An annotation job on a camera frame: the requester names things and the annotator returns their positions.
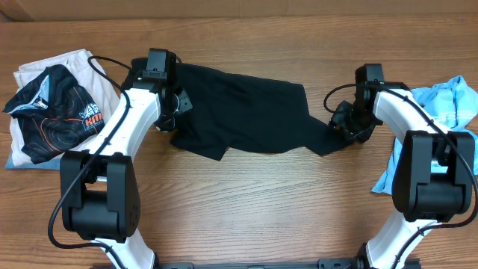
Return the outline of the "black t-shirt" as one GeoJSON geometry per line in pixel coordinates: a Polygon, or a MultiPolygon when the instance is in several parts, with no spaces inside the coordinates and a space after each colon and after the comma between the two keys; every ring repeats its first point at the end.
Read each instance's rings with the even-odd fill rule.
{"type": "Polygon", "coordinates": [[[176,117],[170,143],[219,161],[226,150],[283,153],[304,146],[318,155],[349,142],[310,115],[301,84],[177,64],[192,108],[176,117]]]}

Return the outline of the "light blue t-shirt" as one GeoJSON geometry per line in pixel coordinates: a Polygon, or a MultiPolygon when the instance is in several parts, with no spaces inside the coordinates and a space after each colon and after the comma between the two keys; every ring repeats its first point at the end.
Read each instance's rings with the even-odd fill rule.
{"type": "MultiPolygon", "coordinates": [[[[477,92],[469,87],[460,75],[446,83],[415,88],[412,95],[435,121],[455,132],[464,132],[466,125],[477,115],[477,92]]],[[[402,144],[396,139],[387,169],[372,188],[372,192],[391,194],[401,151],[402,144]]]]}

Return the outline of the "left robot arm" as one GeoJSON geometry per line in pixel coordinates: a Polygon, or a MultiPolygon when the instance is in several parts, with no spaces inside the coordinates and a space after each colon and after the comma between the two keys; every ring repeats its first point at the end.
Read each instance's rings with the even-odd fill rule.
{"type": "Polygon", "coordinates": [[[133,161],[149,128],[161,132],[176,128],[176,117],[192,103],[176,78],[180,59],[166,49],[150,49],[145,68],[122,89],[120,103],[103,130],[81,151],[67,151],[60,160],[61,198],[49,220],[77,233],[83,243],[75,248],[98,247],[113,268],[159,268],[157,254],[138,229],[140,195],[133,161]]]}

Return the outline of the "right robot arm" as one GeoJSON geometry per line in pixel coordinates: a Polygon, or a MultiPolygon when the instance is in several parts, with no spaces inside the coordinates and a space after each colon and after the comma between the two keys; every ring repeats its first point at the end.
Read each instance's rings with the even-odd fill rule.
{"type": "Polygon", "coordinates": [[[436,121],[402,82],[384,78],[381,64],[355,71],[353,103],[341,102],[329,122],[347,142],[364,143],[385,124],[403,149],[392,185],[395,209],[356,257],[321,259],[319,268],[420,268],[409,254],[434,229],[466,226],[477,216],[474,139],[436,121]]]}

